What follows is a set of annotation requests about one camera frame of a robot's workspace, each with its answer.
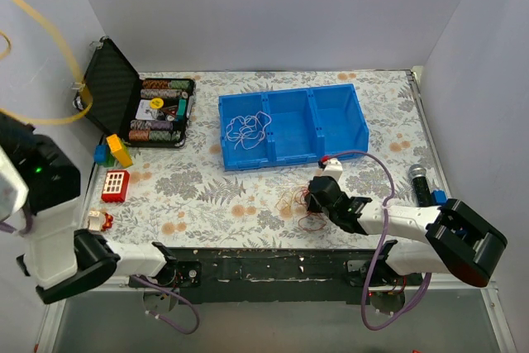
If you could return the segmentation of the blue three-compartment plastic bin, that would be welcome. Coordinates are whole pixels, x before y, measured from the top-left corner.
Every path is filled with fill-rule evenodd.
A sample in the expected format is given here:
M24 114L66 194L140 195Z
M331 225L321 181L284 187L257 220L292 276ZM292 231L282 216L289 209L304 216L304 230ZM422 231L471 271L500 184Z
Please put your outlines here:
M369 128L351 83L219 97L224 169L317 163L366 152Z

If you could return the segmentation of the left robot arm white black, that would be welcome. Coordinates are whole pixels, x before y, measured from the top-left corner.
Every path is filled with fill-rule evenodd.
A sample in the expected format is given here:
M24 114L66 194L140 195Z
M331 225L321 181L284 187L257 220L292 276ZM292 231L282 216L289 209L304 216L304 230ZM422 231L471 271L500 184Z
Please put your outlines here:
M177 260L159 242L120 244L80 229L79 169L48 136L1 115L1 229L26 242L17 263L45 304L85 293L112 276L170 285Z

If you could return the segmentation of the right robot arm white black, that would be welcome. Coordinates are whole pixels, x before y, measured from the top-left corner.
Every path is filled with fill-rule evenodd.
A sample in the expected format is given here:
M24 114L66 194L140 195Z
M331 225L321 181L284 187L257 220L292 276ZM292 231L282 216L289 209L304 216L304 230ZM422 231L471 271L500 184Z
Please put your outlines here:
M437 207L385 207L370 198L350 198L332 177L317 176L308 185L305 201L311 212L325 214L345 232L385 232L411 241L392 245L374 263L375 278L382 284L396 283L408 274L438 273L483 288L508 244L497 228L454 198Z

